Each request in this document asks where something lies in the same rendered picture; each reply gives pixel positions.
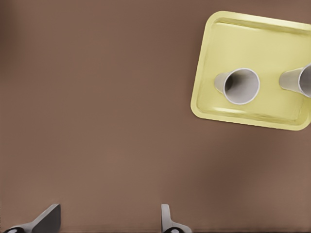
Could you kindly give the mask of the pale yellow square tray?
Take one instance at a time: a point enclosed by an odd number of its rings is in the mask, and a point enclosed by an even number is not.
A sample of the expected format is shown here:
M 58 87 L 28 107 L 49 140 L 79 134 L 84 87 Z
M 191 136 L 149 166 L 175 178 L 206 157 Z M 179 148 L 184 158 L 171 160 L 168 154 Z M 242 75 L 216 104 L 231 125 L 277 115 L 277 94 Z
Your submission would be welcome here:
M 280 75 L 311 63 L 311 24 L 228 11 L 205 26 L 190 107 L 199 118 L 299 131 L 311 124 L 311 98 L 284 90 Z M 235 105 L 215 77 L 249 68 L 260 80 L 250 103 Z

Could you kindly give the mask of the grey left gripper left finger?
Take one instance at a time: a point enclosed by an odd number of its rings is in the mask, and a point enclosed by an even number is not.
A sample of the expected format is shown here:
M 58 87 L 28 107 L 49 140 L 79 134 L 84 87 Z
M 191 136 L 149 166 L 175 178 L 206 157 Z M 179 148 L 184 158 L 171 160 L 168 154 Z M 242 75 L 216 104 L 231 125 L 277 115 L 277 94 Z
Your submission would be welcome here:
M 61 205 L 52 204 L 31 222 L 13 226 L 3 233 L 59 233 Z

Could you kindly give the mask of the white IKEA cup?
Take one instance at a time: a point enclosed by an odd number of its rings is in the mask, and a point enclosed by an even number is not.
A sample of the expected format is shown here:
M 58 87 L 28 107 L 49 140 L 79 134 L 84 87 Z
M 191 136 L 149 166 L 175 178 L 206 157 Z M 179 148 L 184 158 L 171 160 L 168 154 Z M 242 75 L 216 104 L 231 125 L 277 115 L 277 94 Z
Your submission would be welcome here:
M 218 74 L 214 79 L 214 86 L 230 103 L 244 105 L 258 95 L 260 80 L 255 71 L 238 68 Z
M 311 63 L 283 72 L 279 78 L 279 85 L 285 90 L 311 98 Z

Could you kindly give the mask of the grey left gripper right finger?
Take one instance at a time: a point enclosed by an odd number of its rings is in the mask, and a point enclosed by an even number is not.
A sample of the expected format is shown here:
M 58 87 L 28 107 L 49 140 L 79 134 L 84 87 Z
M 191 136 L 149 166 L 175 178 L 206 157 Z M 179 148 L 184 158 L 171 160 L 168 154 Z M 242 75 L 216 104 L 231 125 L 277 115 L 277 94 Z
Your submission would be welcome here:
M 168 204 L 161 205 L 161 232 L 162 233 L 192 233 L 190 227 L 176 223 L 171 219 L 170 207 Z

